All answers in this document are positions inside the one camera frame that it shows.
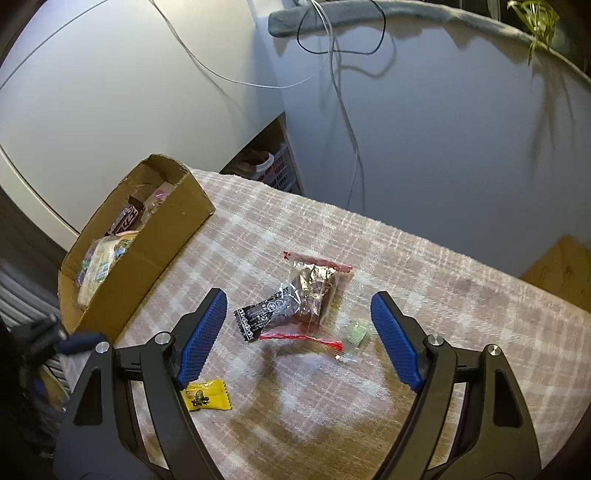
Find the black snack wrapper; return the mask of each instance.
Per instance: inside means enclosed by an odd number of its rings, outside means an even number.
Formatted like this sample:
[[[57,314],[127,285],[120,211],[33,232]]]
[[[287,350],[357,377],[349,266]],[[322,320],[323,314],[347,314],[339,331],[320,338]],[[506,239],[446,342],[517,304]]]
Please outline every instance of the black snack wrapper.
[[[247,342],[257,340],[271,317],[285,309],[286,294],[286,288],[284,288],[260,303],[234,311],[240,333]]]

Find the snack package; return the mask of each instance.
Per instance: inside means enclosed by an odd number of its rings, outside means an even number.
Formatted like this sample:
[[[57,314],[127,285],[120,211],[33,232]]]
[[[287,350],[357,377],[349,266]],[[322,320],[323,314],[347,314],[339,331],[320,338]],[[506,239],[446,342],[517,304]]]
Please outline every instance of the snack package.
[[[343,350],[335,358],[346,364],[356,362],[365,350],[373,328],[369,320],[351,320],[343,338]]]
[[[144,225],[156,208],[166,199],[168,194],[174,190],[174,185],[165,181],[158,187],[152,195],[144,202],[144,213],[142,214],[141,224]]]
[[[113,225],[106,231],[105,235],[117,235],[118,233],[133,230],[139,224],[139,219],[145,206],[137,198],[129,197],[127,205],[121,210]]]
[[[226,384],[220,378],[209,382],[191,382],[181,392],[189,411],[210,408],[212,410],[231,410],[232,405]]]
[[[351,267],[292,252],[284,252],[284,258],[292,265],[281,291],[234,312],[245,340],[313,340],[342,352],[343,342],[327,318],[338,285]]]
[[[76,277],[76,285],[79,288],[78,305],[82,309],[88,308],[96,290],[137,234],[137,231],[122,232],[92,242]]]

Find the plaid tablecloth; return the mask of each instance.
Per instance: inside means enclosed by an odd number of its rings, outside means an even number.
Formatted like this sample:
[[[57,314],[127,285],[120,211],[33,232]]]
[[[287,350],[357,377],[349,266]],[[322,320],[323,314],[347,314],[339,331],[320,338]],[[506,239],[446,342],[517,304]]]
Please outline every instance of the plaid tablecloth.
[[[191,414],[226,479],[370,479],[393,444],[414,394],[374,334],[343,365],[310,342],[245,343],[232,312],[275,293],[283,250],[353,266],[337,324],[369,319],[387,290],[426,332],[453,346],[504,350],[524,392],[545,465],[591,402],[591,315],[514,277],[394,227],[233,176],[194,171],[216,213],[189,240],[129,321],[117,346],[171,330],[211,287],[228,316],[201,378],[223,378],[231,411]],[[86,357],[65,360],[73,384]],[[444,461],[459,416],[457,389],[432,464]],[[165,465],[141,384],[136,409],[152,461]]]

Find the white cable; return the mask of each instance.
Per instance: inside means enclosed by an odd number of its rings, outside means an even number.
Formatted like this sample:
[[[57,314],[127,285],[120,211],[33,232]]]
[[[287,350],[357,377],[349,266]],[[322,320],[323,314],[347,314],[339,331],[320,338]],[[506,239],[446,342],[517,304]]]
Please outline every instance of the white cable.
[[[93,5],[92,7],[84,10],[82,13],[79,13],[78,15],[76,15],[74,18],[72,18],[71,20],[69,20],[68,22],[66,22],[65,24],[63,24],[60,28],[58,28],[57,30],[55,30],[55,32],[53,32],[51,35],[49,35],[49,37],[47,37],[45,40],[43,40],[38,46],[36,46],[31,53],[29,53],[17,66],[16,68],[6,77],[6,79],[2,82],[2,84],[0,85],[0,91],[4,88],[4,86],[8,83],[8,81],[13,77],[13,75],[24,65],[24,63],[31,58],[31,56],[37,51],[39,50],[39,48],[41,48],[45,43],[47,43],[51,38],[53,38],[57,33],[59,33],[61,30],[63,30],[64,28],[66,28],[68,25],[70,25],[73,21],[77,20],[78,18],[80,18],[82,15],[87,14],[88,12],[90,12],[91,10],[94,10],[96,7],[104,4],[105,2],[108,2],[109,0],[101,0],[100,2],[98,2],[97,4]],[[268,88],[268,89],[276,89],[276,90],[283,90],[283,89],[288,89],[288,88],[292,88],[295,87],[297,85],[301,85],[304,82],[307,82],[308,80],[312,79],[313,77],[315,77],[316,75],[318,75],[320,73],[320,71],[322,70],[322,68],[324,68],[324,65],[322,65],[318,72],[304,80],[301,80],[300,82],[297,83],[293,83],[292,85],[286,85],[286,86],[276,86],[276,85],[259,85],[256,83],[249,83],[249,82],[241,82],[240,80],[233,80],[230,79],[228,77],[224,77],[223,75],[220,75],[219,73],[214,72],[212,69],[210,69],[209,67],[207,67],[203,62],[201,62],[194,54],[193,52],[187,47],[187,45],[185,44],[185,42],[180,38],[179,34],[177,33],[177,31],[175,30],[174,26],[172,25],[172,23],[170,22],[170,20],[168,20],[168,18],[166,17],[166,15],[164,15],[164,13],[162,12],[162,10],[160,10],[160,7],[158,7],[158,5],[156,4],[155,0],[148,0],[153,6],[154,8],[158,11],[158,13],[162,16],[162,18],[164,19],[164,21],[166,22],[166,24],[168,25],[170,31],[172,32],[172,34],[174,35],[174,37],[177,39],[177,41],[180,43],[180,45],[185,49],[185,51],[190,55],[190,57],[195,60],[199,65],[202,66],[202,68],[204,68],[205,70],[207,70],[209,73],[215,75],[216,77],[219,77],[227,82],[232,82],[232,83],[238,83],[240,85],[248,85],[248,86],[252,86],[252,87],[258,87],[258,88]],[[355,177],[357,175],[357,166],[359,165],[362,169],[362,173],[363,173],[363,163],[361,162],[361,157],[359,155],[359,144],[357,142],[357,138],[355,136],[355,132],[353,131],[353,126],[351,125],[351,122],[349,120],[349,115],[347,113],[347,109],[345,108],[345,104],[343,103],[343,98],[341,95],[341,91],[340,88],[337,84],[336,78],[335,78],[335,68],[333,65],[333,59],[334,59],[334,53],[335,53],[335,33],[333,31],[333,26],[332,23],[328,17],[328,15],[326,14],[326,12],[324,11],[324,8],[322,8],[322,6],[316,1],[316,0],[309,0],[310,3],[312,4],[312,6],[314,7],[314,9],[316,10],[316,12],[318,13],[320,20],[322,21],[322,25],[324,26],[324,30],[326,30],[326,34],[328,35],[329,38],[329,48],[328,48],[328,59],[329,59],[329,67],[330,67],[330,79],[332,81],[333,87],[335,89],[336,92],[336,96],[337,99],[339,101],[339,105],[343,114],[343,119],[345,120],[345,127],[347,128],[347,132],[349,134],[349,138],[351,141],[351,144],[353,146],[353,151],[355,152],[355,169],[353,171],[353,178],[351,180],[351,187],[349,190],[349,197],[347,199],[347,209],[349,208],[349,205],[351,203],[351,197],[353,195],[353,187],[355,185]],[[363,198],[365,198],[365,187],[362,185],[362,193],[363,193]],[[362,209],[365,210],[365,201],[363,201],[363,206]]]
[[[359,155],[359,143],[357,142],[357,137],[355,135],[355,131],[353,130],[353,125],[351,125],[351,121],[349,119],[349,114],[347,112],[347,109],[345,108],[345,103],[343,101],[342,93],[340,91],[339,85],[337,84],[337,81],[335,78],[335,67],[333,64],[333,58],[334,58],[334,54],[335,54],[335,42],[336,42],[335,32],[333,31],[332,23],[331,23],[328,15],[326,14],[326,11],[324,10],[324,8],[322,8],[322,6],[316,0],[310,0],[310,2],[312,3],[312,5],[316,9],[316,11],[318,12],[318,15],[320,16],[320,19],[322,20],[322,24],[324,25],[325,29],[327,29],[327,24],[328,24],[327,31],[329,32],[330,80],[332,81],[333,87],[335,89],[337,100],[339,101],[341,113],[343,115],[343,120],[345,121],[345,127],[347,129],[347,133],[349,134],[349,139],[350,139],[352,147],[353,147],[353,152],[355,153],[355,168],[353,169],[353,177],[351,178],[351,186],[349,188],[349,196],[347,198],[347,210],[349,210],[349,206],[351,204],[351,198],[353,196],[353,188],[355,186],[355,177],[357,176],[357,166],[359,165],[361,167],[361,172],[362,172],[361,213],[364,214],[365,213],[365,185],[364,185],[364,179],[363,179],[363,162],[361,161],[361,156]]]
[[[47,37],[45,40],[43,40],[38,46],[36,46],[31,53],[29,53],[17,66],[16,68],[8,75],[8,77],[6,77],[6,79],[2,82],[2,84],[0,85],[0,91],[4,88],[4,86],[8,83],[8,81],[13,77],[13,75],[18,71],[18,69],[20,69],[24,63],[31,58],[31,56],[37,51],[39,50],[39,48],[41,48],[45,43],[47,43],[51,38],[53,38],[57,33],[59,33],[60,31],[62,31],[64,28],[66,28],[68,25],[70,25],[73,21],[78,20],[82,15],[87,14],[88,12],[90,12],[91,10],[94,10],[96,7],[98,7],[99,5],[104,4],[105,2],[108,2],[109,0],[101,0],[100,2],[98,2],[97,4],[93,5],[90,8],[87,8],[86,10],[84,10],[82,13],[79,13],[78,15],[76,15],[74,18],[72,18],[71,20],[69,20],[68,22],[66,22],[65,24],[63,24],[60,28],[58,28],[57,30],[55,30],[55,32],[53,32],[51,35],[49,35],[49,37]],[[224,75],[220,75],[219,73],[214,72],[212,69],[210,69],[209,67],[207,67],[201,60],[199,60],[194,54],[193,52],[187,47],[187,45],[185,44],[185,42],[180,38],[179,34],[177,33],[177,31],[175,30],[175,28],[173,27],[172,23],[170,22],[170,20],[168,20],[168,18],[166,17],[166,15],[164,15],[164,13],[162,12],[162,10],[160,10],[160,7],[158,7],[158,5],[156,4],[155,0],[148,0],[148,2],[150,2],[152,4],[152,6],[158,11],[158,13],[160,14],[160,16],[164,19],[164,21],[166,22],[166,24],[168,25],[168,28],[170,29],[170,31],[172,32],[172,34],[174,35],[174,37],[177,39],[177,41],[180,43],[180,45],[187,51],[187,53],[191,56],[191,58],[193,58],[193,60],[195,60],[199,65],[201,65],[205,70],[207,70],[209,73],[215,75],[216,77],[220,77],[223,80],[226,80],[227,82],[232,82],[232,83],[239,83],[240,85],[248,85],[251,87],[258,87],[258,88],[269,88],[269,89],[275,89],[275,90],[284,90],[284,89],[288,89],[288,88],[292,88],[298,85],[301,85],[304,82],[307,82],[308,80],[314,78],[316,75],[318,75],[322,69],[324,68],[324,65],[322,65],[319,69],[318,72],[316,72],[314,75],[309,76],[308,78],[301,80],[297,83],[293,83],[292,85],[285,85],[285,86],[277,86],[277,85],[259,85],[257,83],[249,83],[249,82],[241,82],[240,80],[233,80],[231,78],[228,77],[224,77]]]
[[[76,15],[74,18],[72,18],[69,22],[64,23],[60,28],[58,28],[55,32],[53,32],[51,35],[49,35],[49,37],[47,37],[45,40],[43,40],[38,46],[36,46],[32,52],[27,55],[21,63],[19,63],[17,65],[17,67],[10,73],[10,75],[8,77],[6,77],[6,80],[4,80],[2,82],[2,84],[0,85],[0,90],[2,90],[4,88],[4,86],[8,83],[8,81],[12,78],[12,76],[17,72],[17,70],[23,66],[23,64],[29,59],[31,58],[31,56],[37,51],[39,50],[43,45],[45,45],[45,43],[47,43],[51,38],[53,38],[54,35],[56,35],[58,32],[62,31],[64,28],[66,28],[68,25],[70,25],[74,20],[78,20],[82,15],[87,14],[88,12],[90,12],[91,10],[94,10],[96,7],[98,7],[99,5],[104,4],[105,2],[108,2],[109,0],[101,0],[99,3],[97,3],[96,5],[93,5],[90,8],[87,8],[86,10],[84,10],[81,14]]]
[[[322,65],[319,69],[318,72],[316,72],[314,75],[310,75],[308,78],[301,80],[297,83],[292,83],[291,85],[285,85],[285,86],[277,86],[277,85],[259,85],[257,83],[249,83],[249,82],[242,82],[240,80],[233,80],[231,78],[228,77],[224,77],[224,75],[220,75],[217,72],[214,72],[211,68],[209,68],[207,65],[205,65],[201,60],[199,60],[194,53],[191,51],[191,49],[185,44],[185,42],[181,39],[181,37],[179,36],[179,34],[177,33],[176,29],[173,27],[172,23],[170,22],[170,20],[166,17],[166,15],[164,15],[164,13],[162,12],[162,10],[160,10],[160,7],[156,4],[156,0],[148,0],[148,2],[150,2],[154,8],[158,11],[158,13],[160,14],[160,16],[164,19],[164,21],[166,22],[166,24],[168,25],[168,28],[170,29],[170,31],[172,32],[172,34],[174,35],[174,37],[177,39],[177,41],[181,44],[181,46],[185,49],[185,51],[190,55],[190,57],[195,60],[199,65],[201,65],[205,70],[207,70],[209,73],[215,75],[216,77],[221,78],[222,80],[226,80],[227,82],[232,82],[232,83],[238,83],[240,85],[248,85],[250,87],[258,87],[258,88],[269,88],[272,90],[284,90],[284,89],[288,89],[288,88],[292,88],[292,87],[296,87],[298,85],[301,85],[304,82],[307,82],[308,80],[314,78],[316,75],[318,75],[322,69],[324,68],[324,65]]]

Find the cardboard box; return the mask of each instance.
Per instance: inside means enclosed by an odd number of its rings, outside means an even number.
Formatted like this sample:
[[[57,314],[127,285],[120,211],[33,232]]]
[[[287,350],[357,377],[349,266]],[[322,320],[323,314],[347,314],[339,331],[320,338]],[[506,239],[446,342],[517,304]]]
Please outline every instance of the cardboard box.
[[[130,195],[144,202],[165,181],[174,185],[173,191],[111,268],[83,312],[75,279],[88,247],[105,235]],[[214,211],[191,172],[172,158],[151,155],[137,165],[95,212],[61,265],[58,294],[68,332],[98,330],[114,342],[160,274]]]

